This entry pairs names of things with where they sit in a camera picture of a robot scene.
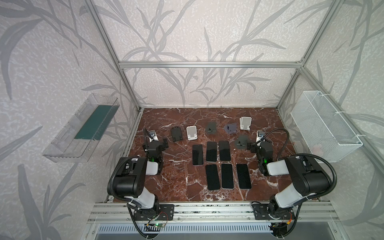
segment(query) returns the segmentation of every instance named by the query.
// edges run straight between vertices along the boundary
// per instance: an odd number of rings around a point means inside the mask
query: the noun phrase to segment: green mat
[[[97,106],[92,115],[76,134],[75,139],[94,139],[99,141],[118,108],[119,106],[112,105]]]

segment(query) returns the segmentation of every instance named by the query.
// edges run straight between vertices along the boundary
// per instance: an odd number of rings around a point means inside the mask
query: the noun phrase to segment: black smartphone
[[[237,179],[240,189],[251,189],[251,179],[249,178],[248,165],[236,164]]]
[[[217,142],[207,142],[207,154],[205,160],[207,162],[217,161]]]
[[[203,165],[203,145],[192,145],[192,164]]]
[[[232,164],[221,164],[221,187],[233,189]]]
[[[215,164],[206,165],[205,173],[207,175],[208,190],[220,189],[220,181],[218,179],[217,166]]]
[[[228,141],[219,141],[218,150],[220,154],[220,161],[231,161],[231,151],[229,149]]]

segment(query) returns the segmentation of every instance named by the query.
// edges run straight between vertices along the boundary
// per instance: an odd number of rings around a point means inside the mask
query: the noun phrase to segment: red marble tabletop
[[[251,131],[240,130],[239,118],[242,116],[252,117]],[[205,127],[209,122],[217,123],[215,135],[205,133]],[[228,135],[223,127],[228,123],[237,123],[237,133]],[[186,127],[196,126],[198,138],[189,141],[187,139]],[[170,130],[179,126],[182,129],[184,139],[172,142]],[[282,191],[290,183],[289,175],[263,176],[257,166],[256,154],[246,149],[237,149],[235,141],[239,135],[248,136],[251,141],[256,140],[256,131],[268,132],[274,128],[283,127],[275,108],[154,108],[145,109],[139,128],[132,145],[130,156],[144,155],[142,145],[144,137],[142,129],[155,130],[160,141],[168,138],[169,148],[163,152],[164,168],[161,175],[146,176],[145,187],[158,196],[160,202],[174,201],[243,201],[243,200],[269,200],[271,195]],[[268,138],[273,142],[274,158],[284,144],[286,135],[284,132],[271,133]],[[220,189],[209,191],[207,189],[207,178],[205,165],[216,164],[219,178],[221,180],[221,161],[205,161],[205,152],[208,141],[219,142],[227,140],[230,142],[231,158],[234,179],[234,189]],[[204,164],[192,165],[192,145],[202,144]],[[293,145],[288,143],[282,156],[294,154]],[[252,182],[251,189],[239,189],[236,164],[248,164],[249,174]]]

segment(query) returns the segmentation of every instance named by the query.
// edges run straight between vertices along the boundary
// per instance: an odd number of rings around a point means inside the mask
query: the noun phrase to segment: leaf pattern wallpaper
[[[78,239],[135,106],[82,1],[0,1],[0,68],[0,239]],[[89,162],[43,157],[90,93],[121,106]]]
[[[382,154],[383,5],[383,0],[344,1],[305,66]],[[312,89],[301,77],[280,109],[280,115],[292,133],[297,149],[308,152],[305,141],[290,117],[297,97],[305,90]],[[338,173],[338,185],[325,196],[325,200],[332,201],[349,238],[382,239],[384,176],[360,149],[333,165]]]
[[[299,61],[331,0],[95,0],[120,61]],[[125,69],[143,106],[276,106],[294,69]]]

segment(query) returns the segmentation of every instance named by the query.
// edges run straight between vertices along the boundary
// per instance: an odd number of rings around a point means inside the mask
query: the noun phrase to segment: wire basket
[[[312,154],[337,162],[362,146],[360,138],[320,91],[304,91],[291,112]]]

